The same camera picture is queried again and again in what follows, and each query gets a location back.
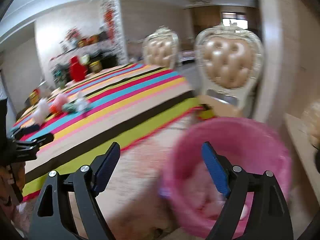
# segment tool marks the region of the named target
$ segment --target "blue stripe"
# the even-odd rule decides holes
[[[163,80],[166,80],[168,78],[171,78],[171,77],[174,77],[174,76],[178,76],[179,74],[177,72],[171,72],[171,73],[168,73],[168,74],[165,74],[165,75],[162,75],[160,77],[156,77],[156,78],[153,78],[151,80],[147,80],[145,82],[142,82],[142,83],[139,83],[139,84],[136,84],[132,87],[128,87],[126,89],[123,89],[123,90],[120,90],[118,92],[115,92],[113,94],[110,94],[110,95],[107,95],[103,98],[100,98],[94,102],[92,102],[90,104],[90,107],[92,109],[94,109],[95,107],[97,106],[100,106],[104,103],[107,103],[113,99],[116,99],[116,98],[119,98],[123,95],[126,95],[126,94],[129,94],[131,92],[134,92],[134,91],[137,91],[138,89],[141,89],[141,88],[144,88],[144,87],[147,87],[149,85],[152,85],[154,83],[157,83],[157,82],[160,82],[160,81],[163,81]],[[36,137],[39,137],[39,136],[42,136],[46,133],[49,133],[51,132],[52,130],[56,129],[57,127],[63,125],[64,123],[80,116],[82,113],[73,113],[73,114],[68,114],[58,120],[56,120],[55,122],[53,122],[52,124],[48,125],[47,127],[41,129],[39,132],[35,133],[33,136],[31,136],[30,138],[28,138],[28,141],[30,140],[33,140],[34,138]]]
[[[114,76],[117,76],[117,75],[121,75],[121,74],[123,74],[123,73],[130,72],[130,71],[135,70],[135,69],[137,69],[137,68],[140,68],[140,67],[142,67],[142,66],[143,66],[143,64],[138,64],[138,65],[136,65],[136,66],[133,67],[133,68],[125,69],[125,70],[123,70],[123,71],[110,74],[110,75],[108,75],[108,76],[106,76],[106,77],[104,77],[104,78],[97,79],[97,80],[92,81],[92,82],[90,82],[90,83],[88,83],[88,84],[86,84],[86,85],[84,85],[84,86],[82,86],[82,87],[73,89],[72,91],[68,92],[67,95],[68,95],[68,96],[71,96],[71,95],[77,93],[77,92],[80,91],[80,90],[86,89],[87,87],[90,87],[90,86],[92,86],[92,85],[95,85],[95,84],[97,84],[97,83],[100,83],[100,82],[102,82],[102,81],[105,81],[105,80],[107,80],[107,79],[109,79],[109,78],[111,78],[111,77],[114,77]]]

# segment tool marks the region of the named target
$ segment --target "pink yarn ball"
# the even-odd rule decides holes
[[[68,98],[65,94],[58,94],[53,101],[53,105],[56,107],[58,112],[62,111],[62,106],[68,103]]]

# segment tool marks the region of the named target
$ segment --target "wooden shelf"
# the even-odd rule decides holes
[[[290,114],[285,114],[284,118],[292,143],[320,204],[320,173],[317,171],[314,162],[317,150],[309,142],[307,134],[303,131],[302,121],[299,118]]]

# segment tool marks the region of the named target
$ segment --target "metal screw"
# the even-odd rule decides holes
[[[272,176],[273,176],[273,172],[272,172],[272,171],[266,171],[266,175],[267,175],[268,177],[272,177]]]
[[[57,172],[56,171],[50,171],[49,172],[49,177],[54,177],[57,175]]]
[[[242,168],[240,166],[233,166],[233,171],[240,172],[242,171]]]
[[[86,171],[89,170],[89,166],[88,166],[88,165],[84,165],[84,166],[82,166],[82,167],[80,168],[80,170],[81,170],[82,172],[86,172]]]

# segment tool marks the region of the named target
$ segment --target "window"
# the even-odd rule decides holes
[[[231,23],[236,23],[238,27],[242,29],[248,28],[248,21],[245,19],[245,15],[235,12],[223,12],[222,22],[224,26],[230,26]]]

